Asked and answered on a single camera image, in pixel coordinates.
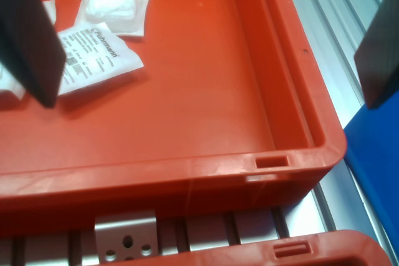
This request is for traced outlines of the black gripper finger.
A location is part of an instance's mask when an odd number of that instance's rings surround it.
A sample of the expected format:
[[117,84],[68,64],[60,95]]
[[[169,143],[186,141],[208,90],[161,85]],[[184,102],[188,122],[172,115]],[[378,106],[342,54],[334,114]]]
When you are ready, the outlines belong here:
[[369,109],[398,91],[398,0],[383,0],[355,55],[360,84]]
[[1,0],[1,63],[44,107],[55,106],[66,54],[42,0]]

